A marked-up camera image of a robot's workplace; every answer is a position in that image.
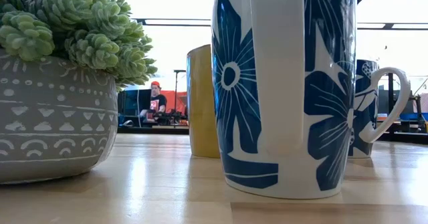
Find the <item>blue floral mug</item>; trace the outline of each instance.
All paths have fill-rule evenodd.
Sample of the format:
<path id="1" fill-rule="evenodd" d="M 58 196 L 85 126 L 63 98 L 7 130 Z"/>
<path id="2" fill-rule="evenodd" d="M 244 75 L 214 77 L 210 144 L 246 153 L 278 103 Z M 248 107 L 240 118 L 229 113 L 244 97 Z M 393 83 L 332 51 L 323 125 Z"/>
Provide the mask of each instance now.
<path id="1" fill-rule="evenodd" d="M 289 199 L 340 191 L 354 118 L 356 0 L 215 0 L 226 181 Z"/>
<path id="2" fill-rule="evenodd" d="M 396 74 L 400 79 L 400 94 L 393 111 L 378 127 L 378 82 L 387 74 Z M 385 132 L 403 111 L 410 96 L 411 88 L 405 73 L 396 68 L 382 68 L 374 61 L 357 60 L 354 99 L 354 138 L 351 140 L 348 156 L 350 158 L 368 158 L 373 142 Z"/>

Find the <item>table surface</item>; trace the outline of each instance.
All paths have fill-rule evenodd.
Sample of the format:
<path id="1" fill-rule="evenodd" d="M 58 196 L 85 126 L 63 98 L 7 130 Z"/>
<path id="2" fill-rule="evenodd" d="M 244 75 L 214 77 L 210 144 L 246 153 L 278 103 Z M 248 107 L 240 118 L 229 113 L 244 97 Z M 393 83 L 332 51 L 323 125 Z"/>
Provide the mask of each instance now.
<path id="1" fill-rule="evenodd" d="M 428 223 L 428 148 L 377 142 L 349 160 L 339 195 L 312 201 L 228 187 L 218 159 L 192 157 L 188 136 L 119 134 L 88 174 L 0 186 L 0 224 Z"/>

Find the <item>person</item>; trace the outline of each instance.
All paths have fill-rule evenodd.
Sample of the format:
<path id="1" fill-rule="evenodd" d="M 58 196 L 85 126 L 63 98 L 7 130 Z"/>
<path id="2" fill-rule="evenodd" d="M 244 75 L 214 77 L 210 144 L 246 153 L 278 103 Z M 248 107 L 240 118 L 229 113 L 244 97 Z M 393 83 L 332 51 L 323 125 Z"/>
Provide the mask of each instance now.
<path id="1" fill-rule="evenodd" d="M 165 112 L 167 109 L 167 98 L 161 94 L 161 85 L 158 81 L 153 81 L 151 84 L 152 95 L 150 97 L 150 111 L 149 110 L 141 110 L 140 116 L 146 118 L 147 120 L 152 120 L 150 116 L 148 116 L 148 112 L 151 114 L 157 112 Z"/>

